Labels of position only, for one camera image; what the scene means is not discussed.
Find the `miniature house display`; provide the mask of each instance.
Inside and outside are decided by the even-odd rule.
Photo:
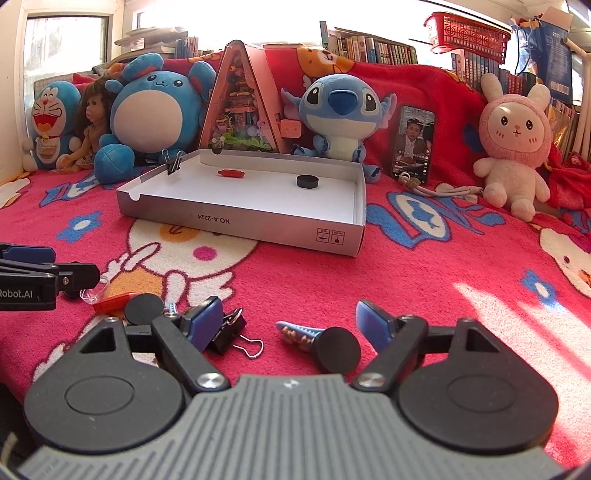
[[[289,154],[292,143],[281,130],[292,138],[288,131],[301,130],[282,125],[282,110],[265,50],[233,40],[217,73],[199,148]]]

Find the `man on phone screen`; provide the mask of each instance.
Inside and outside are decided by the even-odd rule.
[[[416,118],[407,121],[403,134],[398,135],[396,141],[396,160],[409,166],[415,164],[414,157],[427,152],[427,143],[419,138],[423,132],[423,124]]]

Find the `smartphone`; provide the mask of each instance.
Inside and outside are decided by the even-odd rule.
[[[435,131],[435,114],[429,110],[405,105],[400,109],[391,177],[402,172],[427,183]]]

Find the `small orange box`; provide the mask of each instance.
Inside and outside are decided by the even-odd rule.
[[[283,138],[300,138],[301,122],[299,120],[284,118],[280,122],[280,131]]]

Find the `black round disc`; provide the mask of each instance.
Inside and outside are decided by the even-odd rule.
[[[474,455],[509,455],[545,444],[558,411],[556,394],[535,372],[469,358],[414,371],[398,389],[398,405],[426,437]]]
[[[350,374],[361,360],[361,347],[350,331],[342,327],[323,330],[312,342],[311,354],[324,374]]]
[[[303,189],[315,189],[318,186],[318,177],[313,175],[298,175],[297,185]]]
[[[153,293],[142,293],[132,298],[125,306],[125,320],[131,325],[149,325],[162,315],[164,301]]]
[[[177,421],[184,397],[168,372],[88,355],[96,361],[83,362],[81,371],[48,371],[31,387],[24,411],[38,443],[82,455],[115,453],[149,442]]]

